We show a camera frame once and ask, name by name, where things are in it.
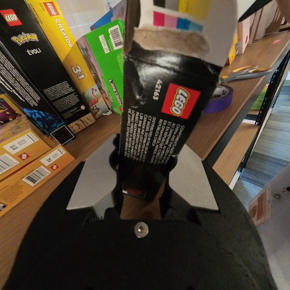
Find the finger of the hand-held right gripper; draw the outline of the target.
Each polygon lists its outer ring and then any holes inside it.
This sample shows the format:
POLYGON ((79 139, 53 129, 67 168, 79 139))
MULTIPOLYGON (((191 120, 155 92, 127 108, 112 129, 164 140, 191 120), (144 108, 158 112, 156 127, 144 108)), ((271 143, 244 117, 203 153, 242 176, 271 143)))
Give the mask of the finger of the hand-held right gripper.
POLYGON ((204 57, 208 63, 223 67, 228 58, 237 26, 237 1, 210 1, 204 22, 204 37, 209 44, 209 52, 204 57))

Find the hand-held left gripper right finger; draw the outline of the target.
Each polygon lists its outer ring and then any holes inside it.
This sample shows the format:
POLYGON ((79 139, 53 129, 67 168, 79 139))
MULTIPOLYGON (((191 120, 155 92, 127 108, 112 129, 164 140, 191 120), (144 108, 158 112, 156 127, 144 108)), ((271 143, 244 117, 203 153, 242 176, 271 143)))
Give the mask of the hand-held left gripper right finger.
POLYGON ((201 158, 186 144, 169 173, 169 205, 188 218, 194 210, 218 212, 219 208, 201 158))

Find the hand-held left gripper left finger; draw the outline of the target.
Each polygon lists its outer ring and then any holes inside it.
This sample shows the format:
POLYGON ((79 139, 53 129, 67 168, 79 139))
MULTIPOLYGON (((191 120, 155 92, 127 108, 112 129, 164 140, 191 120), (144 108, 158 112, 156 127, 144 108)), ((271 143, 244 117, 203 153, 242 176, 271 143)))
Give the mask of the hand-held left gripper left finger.
POLYGON ((113 134, 85 160, 68 202, 68 211, 92 209, 104 218, 108 208, 120 215, 120 181, 117 171, 119 134, 113 134))

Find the purple tape roll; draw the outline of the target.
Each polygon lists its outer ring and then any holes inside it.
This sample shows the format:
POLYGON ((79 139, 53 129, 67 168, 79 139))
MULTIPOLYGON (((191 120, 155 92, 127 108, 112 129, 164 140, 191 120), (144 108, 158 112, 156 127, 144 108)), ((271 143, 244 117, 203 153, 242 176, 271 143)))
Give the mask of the purple tape roll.
POLYGON ((202 114, 212 114, 221 112, 232 104, 233 88, 227 85, 219 85, 213 92, 208 104, 202 114))

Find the small black yellow toy box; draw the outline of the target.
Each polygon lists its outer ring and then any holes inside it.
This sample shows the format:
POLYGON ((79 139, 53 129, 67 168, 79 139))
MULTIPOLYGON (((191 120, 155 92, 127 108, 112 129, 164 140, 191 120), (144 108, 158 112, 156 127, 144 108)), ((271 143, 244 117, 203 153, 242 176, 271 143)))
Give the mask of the small black yellow toy box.
POLYGON ((153 201, 216 88, 217 12, 236 1, 127 1, 118 171, 123 194, 153 201))

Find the pale pink box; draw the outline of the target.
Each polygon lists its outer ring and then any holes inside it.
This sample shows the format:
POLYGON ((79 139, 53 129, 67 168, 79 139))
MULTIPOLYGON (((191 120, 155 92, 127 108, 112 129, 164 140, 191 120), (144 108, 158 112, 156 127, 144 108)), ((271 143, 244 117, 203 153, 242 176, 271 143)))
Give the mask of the pale pink box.
POLYGON ((246 18, 245 20, 237 24, 237 37, 238 37, 237 55, 243 54, 248 45, 249 35, 250 35, 250 26, 252 24, 251 18, 252 16, 246 18))

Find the brown cardboard box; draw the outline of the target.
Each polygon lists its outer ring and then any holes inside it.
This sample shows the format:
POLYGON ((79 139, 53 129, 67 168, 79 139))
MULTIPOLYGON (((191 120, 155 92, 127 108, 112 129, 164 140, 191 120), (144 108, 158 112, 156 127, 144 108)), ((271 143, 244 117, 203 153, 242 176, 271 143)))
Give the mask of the brown cardboard box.
POLYGON ((276 1, 271 1, 259 9, 250 16, 249 43, 263 38, 266 34, 278 32, 283 18, 276 1))

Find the grey yellow scissors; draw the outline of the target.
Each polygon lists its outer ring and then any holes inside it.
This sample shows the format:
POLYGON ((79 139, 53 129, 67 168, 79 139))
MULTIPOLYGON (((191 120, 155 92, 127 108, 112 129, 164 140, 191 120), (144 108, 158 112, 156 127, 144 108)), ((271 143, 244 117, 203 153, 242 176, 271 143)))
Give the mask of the grey yellow scissors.
POLYGON ((225 84, 235 80, 260 78, 273 73, 274 69, 271 67, 249 65, 238 68, 227 75, 221 76, 220 81, 225 84))

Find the orange toy box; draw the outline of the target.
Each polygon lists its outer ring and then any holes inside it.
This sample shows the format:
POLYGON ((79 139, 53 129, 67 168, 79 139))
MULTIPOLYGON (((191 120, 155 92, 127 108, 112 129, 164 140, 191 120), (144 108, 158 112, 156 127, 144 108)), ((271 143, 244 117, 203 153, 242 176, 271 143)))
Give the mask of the orange toy box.
POLYGON ((1 142, 0 146, 0 180, 20 170, 36 160, 51 147, 32 129, 14 134, 1 142))
POLYGON ((0 183, 0 216, 5 215, 74 160, 67 149, 58 145, 3 179, 0 183))

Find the purple green toy box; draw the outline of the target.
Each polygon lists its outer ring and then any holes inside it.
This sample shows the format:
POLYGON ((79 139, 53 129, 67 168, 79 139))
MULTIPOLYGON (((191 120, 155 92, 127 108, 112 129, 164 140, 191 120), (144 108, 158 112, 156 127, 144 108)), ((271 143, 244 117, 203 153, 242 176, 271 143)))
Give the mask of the purple green toy box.
POLYGON ((0 96, 0 141, 4 142, 29 129, 29 121, 5 94, 0 96))

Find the black bat logo toy box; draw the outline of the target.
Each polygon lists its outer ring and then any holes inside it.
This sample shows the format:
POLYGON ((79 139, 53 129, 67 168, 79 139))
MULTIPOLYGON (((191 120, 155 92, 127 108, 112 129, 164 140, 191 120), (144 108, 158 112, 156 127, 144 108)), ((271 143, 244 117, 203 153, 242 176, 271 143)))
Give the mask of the black bat logo toy box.
POLYGON ((76 138, 51 104, 41 95, 5 46, 0 44, 0 84, 28 119, 62 145, 76 138))

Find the blue toy box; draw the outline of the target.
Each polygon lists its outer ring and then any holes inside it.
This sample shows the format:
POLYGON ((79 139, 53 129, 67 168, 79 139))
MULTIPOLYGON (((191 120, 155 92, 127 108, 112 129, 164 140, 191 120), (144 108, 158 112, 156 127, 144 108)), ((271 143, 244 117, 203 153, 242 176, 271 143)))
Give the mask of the blue toy box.
POLYGON ((103 17, 101 17, 98 21, 96 21, 91 27, 90 30, 96 30, 108 23, 111 22, 111 17, 113 16, 113 11, 112 9, 109 10, 103 17))

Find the green toy box white edge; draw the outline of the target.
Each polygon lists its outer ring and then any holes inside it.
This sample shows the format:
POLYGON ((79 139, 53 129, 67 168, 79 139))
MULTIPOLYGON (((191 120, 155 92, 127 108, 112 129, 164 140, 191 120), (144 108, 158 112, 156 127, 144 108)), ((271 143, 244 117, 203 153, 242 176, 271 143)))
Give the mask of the green toy box white edge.
POLYGON ((101 71, 101 80, 111 100, 111 111, 122 114, 124 95, 124 22, 117 18, 84 35, 101 71))

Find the black toy box yellow logo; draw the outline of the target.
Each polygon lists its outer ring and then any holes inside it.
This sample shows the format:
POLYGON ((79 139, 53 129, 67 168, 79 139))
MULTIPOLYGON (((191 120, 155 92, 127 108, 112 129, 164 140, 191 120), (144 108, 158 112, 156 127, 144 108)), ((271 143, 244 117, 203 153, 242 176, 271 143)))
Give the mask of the black toy box yellow logo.
POLYGON ((1 0, 1 42, 74 132, 96 122, 56 51, 22 0, 1 0))

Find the yellow flamingo toy box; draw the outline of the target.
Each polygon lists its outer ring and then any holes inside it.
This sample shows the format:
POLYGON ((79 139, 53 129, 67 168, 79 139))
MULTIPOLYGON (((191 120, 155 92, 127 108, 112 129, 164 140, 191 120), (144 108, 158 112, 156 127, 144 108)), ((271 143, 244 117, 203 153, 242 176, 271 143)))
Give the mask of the yellow flamingo toy box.
MULTIPOLYGON (((89 107, 85 93, 95 82, 59 5, 56 1, 28 0, 26 3, 89 107)), ((89 109, 97 119, 92 109, 90 107, 89 109)))

